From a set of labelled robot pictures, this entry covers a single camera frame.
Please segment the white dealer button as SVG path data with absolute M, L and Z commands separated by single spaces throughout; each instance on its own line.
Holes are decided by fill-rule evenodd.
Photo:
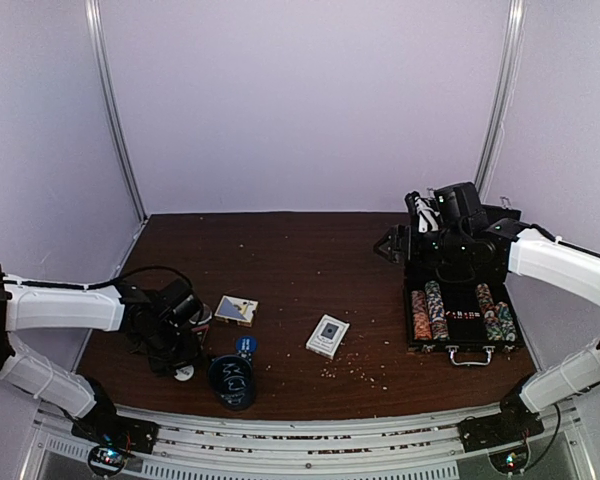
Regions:
M 193 365 L 187 365 L 176 370 L 174 378 L 180 382 L 186 382 L 191 380 L 195 375 L 195 367 Z

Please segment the orange black chip stack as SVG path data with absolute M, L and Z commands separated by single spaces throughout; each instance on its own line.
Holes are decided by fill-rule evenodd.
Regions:
M 426 296 L 421 290 L 411 292 L 414 335 L 416 340 L 431 338 Z
M 483 317 L 485 319 L 495 318 L 497 314 L 489 286 L 486 283 L 480 283 L 476 286 L 475 293 Z

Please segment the white card deck box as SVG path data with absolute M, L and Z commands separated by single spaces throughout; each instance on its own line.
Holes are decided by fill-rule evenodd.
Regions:
M 349 323 L 324 314 L 305 343 L 305 348 L 333 360 L 349 328 Z

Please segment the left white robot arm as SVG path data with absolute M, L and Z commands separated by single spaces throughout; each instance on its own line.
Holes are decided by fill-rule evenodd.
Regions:
M 129 283 L 127 275 L 95 284 L 58 283 L 8 275 L 0 265 L 0 380 L 56 405 L 86 434 L 113 444 L 128 428 L 104 388 L 31 349 L 18 332 L 119 332 L 147 356 L 152 373 L 187 381 L 211 318 L 182 273 L 160 290 L 145 290 Z

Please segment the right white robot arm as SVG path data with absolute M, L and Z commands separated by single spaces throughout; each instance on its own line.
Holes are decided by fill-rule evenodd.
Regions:
M 486 205 L 474 184 L 405 198 L 409 221 L 376 242 L 377 255 L 404 269 L 407 344 L 413 350 L 492 356 L 520 347 L 521 328 L 505 285 L 515 274 L 600 307 L 600 253 L 570 244 L 517 210 Z M 539 415 L 600 385 L 600 338 L 561 363 L 521 379 L 496 414 L 459 425 L 468 448 L 542 432 Z

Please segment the triangular all in button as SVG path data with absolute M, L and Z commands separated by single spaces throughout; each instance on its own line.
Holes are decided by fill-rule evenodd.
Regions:
M 205 342 L 206 338 L 208 336 L 210 330 L 210 326 L 209 325 L 204 325 L 200 328 L 199 332 L 198 332 L 198 337 L 200 339 L 201 342 Z

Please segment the clear acrylic dealer button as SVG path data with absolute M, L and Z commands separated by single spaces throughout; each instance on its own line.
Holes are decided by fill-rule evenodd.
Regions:
M 208 324 L 213 318 L 213 312 L 208 305 L 204 305 L 203 309 L 199 313 L 197 325 L 205 325 Z

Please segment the yellow blue card deck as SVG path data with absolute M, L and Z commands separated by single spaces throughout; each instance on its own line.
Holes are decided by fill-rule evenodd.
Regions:
M 214 318 L 224 323 L 235 323 L 243 327 L 252 327 L 259 302 L 223 295 L 214 312 Z

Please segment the blue round blind button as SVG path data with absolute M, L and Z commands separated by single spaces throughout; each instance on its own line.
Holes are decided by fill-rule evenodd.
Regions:
M 242 336 L 237 339 L 235 347 L 238 355 L 251 357 L 257 351 L 258 342 L 253 336 Z

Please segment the black poker chip case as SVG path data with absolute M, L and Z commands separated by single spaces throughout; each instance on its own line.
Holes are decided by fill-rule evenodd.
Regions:
M 495 259 L 478 269 L 474 280 L 463 283 L 446 283 L 440 281 L 434 273 L 421 269 L 406 269 L 404 266 L 403 298 L 405 303 L 407 348 L 411 352 L 445 353 L 450 362 L 457 365 L 458 355 L 464 353 L 483 353 L 487 357 L 496 352 L 508 353 L 524 347 L 517 314 L 511 297 L 505 285 L 508 275 L 508 258 L 512 230 L 519 223 L 521 213 L 518 210 L 484 205 L 489 227 L 481 234 L 495 246 Z M 448 340 L 416 340 L 414 335 L 411 292 L 421 290 L 425 293 L 425 284 L 434 280 L 441 287 L 445 307 L 445 317 L 448 311 L 479 312 L 481 320 L 447 320 Z M 483 315 L 481 313 L 475 288 L 480 283 L 486 283 L 491 291 L 494 304 L 506 302 L 513 315 L 517 338 L 513 342 L 492 341 L 487 338 Z

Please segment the dark blue printed cup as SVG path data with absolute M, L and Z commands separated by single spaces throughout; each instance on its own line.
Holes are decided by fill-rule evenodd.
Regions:
M 248 409 L 256 398 L 252 363 L 239 355 L 215 358 L 207 370 L 208 384 L 219 403 L 231 411 Z

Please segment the green blue chip stack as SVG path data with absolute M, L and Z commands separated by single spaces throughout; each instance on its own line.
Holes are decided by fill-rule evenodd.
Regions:
M 449 330 L 441 287 L 438 282 L 430 280 L 425 284 L 425 299 L 432 338 L 440 341 L 448 340 Z

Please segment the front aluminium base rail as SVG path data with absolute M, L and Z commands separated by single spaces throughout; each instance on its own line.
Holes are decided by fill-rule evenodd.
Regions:
M 496 405 L 403 417 L 264 421 L 188 416 L 123 407 L 154 421 L 154 450 L 137 453 L 122 479 L 506 479 L 505 459 L 529 450 L 525 479 L 595 479 L 577 409 L 543 412 L 527 440 L 468 451 L 458 426 Z

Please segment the aluminium frame post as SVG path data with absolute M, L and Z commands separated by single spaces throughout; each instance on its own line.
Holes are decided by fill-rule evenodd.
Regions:
M 100 1 L 86 0 L 84 4 L 88 32 L 91 38 L 93 54 L 104 100 L 106 118 L 116 159 L 120 166 L 123 183 L 130 197 L 135 216 L 140 223 L 144 223 L 148 220 L 148 215 L 141 199 L 138 183 L 129 157 L 129 151 L 116 101 L 113 78 L 107 55 Z
M 517 77 L 525 13 L 525 1 L 511 0 L 509 2 L 499 73 L 474 179 L 474 184 L 482 201 L 487 200 L 504 140 L 505 119 L 514 94 Z

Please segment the left aluminium frame post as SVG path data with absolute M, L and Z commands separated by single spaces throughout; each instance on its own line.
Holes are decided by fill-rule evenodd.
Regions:
M 138 183 L 129 157 L 129 151 L 116 101 L 113 78 L 107 55 L 100 1 L 86 0 L 84 4 L 88 32 L 91 38 L 93 54 L 104 100 L 106 118 L 116 159 L 120 166 L 123 183 L 130 197 L 135 216 L 140 223 L 144 223 L 148 220 L 148 215 L 141 199 Z

